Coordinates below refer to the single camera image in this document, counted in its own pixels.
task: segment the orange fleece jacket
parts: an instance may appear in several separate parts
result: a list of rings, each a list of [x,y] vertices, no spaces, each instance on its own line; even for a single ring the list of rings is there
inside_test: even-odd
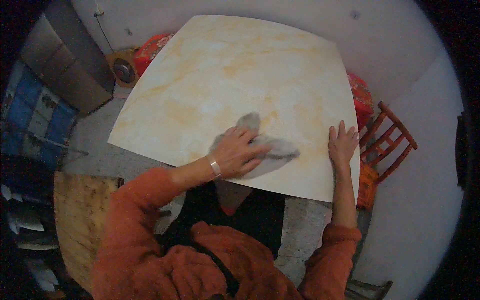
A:
[[[181,192],[168,170],[154,168],[112,194],[105,236],[90,276],[95,299],[207,299],[215,294],[231,298],[225,277],[208,255],[187,246],[162,255],[153,235],[157,210]],[[343,299],[361,238],[358,229],[328,225],[297,290],[274,267],[271,251],[254,238],[204,222],[191,232],[239,281],[235,299]]]

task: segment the right hand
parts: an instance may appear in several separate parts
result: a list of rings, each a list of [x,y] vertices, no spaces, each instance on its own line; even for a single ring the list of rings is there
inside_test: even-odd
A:
[[[359,144],[359,133],[355,131],[355,127],[345,132],[345,122],[340,122],[338,135],[335,127],[330,127],[330,140],[328,142],[328,152],[335,168],[345,168],[350,165],[353,153]]]
[[[266,154],[272,147],[269,145],[249,146],[258,132],[246,128],[232,127],[225,132],[222,140],[212,152],[212,156],[220,167],[221,178],[236,178],[255,169],[262,160],[257,156]]]

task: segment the bangle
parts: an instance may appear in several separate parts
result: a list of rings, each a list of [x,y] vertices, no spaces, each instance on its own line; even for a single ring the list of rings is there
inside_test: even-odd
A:
[[[209,154],[207,155],[207,157],[208,157],[208,161],[210,162],[210,166],[212,167],[212,170],[215,173],[215,178],[222,176],[222,170],[220,170],[220,166],[216,162],[213,155]]]

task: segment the black pants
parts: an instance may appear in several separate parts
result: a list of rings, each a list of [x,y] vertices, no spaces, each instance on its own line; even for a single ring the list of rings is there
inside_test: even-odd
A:
[[[159,242],[167,252],[190,236],[190,228],[200,221],[214,226],[229,226],[249,235],[278,256],[281,246],[285,195],[253,189],[233,216],[220,207],[213,182],[187,192],[179,217],[173,221]]]

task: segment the sleeve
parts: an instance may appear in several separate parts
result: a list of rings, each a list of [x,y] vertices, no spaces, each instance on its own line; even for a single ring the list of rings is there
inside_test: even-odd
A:
[[[131,299],[142,264],[160,257],[153,226],[158,208],[180,194],[169,171],[154,168],[112,194],[105,235],[90,280],[95,299]]]
[[[344,299],[352,256],[361,239],[358,229],[329,224],[322,246],[306,262],[299,291],[305,299]]]

